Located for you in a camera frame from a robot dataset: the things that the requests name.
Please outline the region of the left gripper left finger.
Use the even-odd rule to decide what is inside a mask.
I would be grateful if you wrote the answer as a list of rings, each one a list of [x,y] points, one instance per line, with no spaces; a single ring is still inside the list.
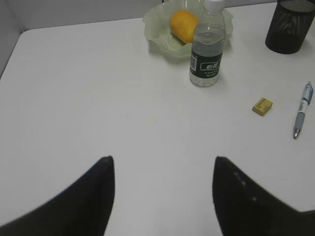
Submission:
[[[71,186],[2,225],[2,236],[103,236],[115,198],[113,157],[100,158]]]

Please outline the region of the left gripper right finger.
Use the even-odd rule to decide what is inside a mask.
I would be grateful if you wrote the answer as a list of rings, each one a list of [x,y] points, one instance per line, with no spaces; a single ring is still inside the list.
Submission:
[[[226,157],[216,157],[212,196],[224,236],[313,236],[315,212],[285,204]]]

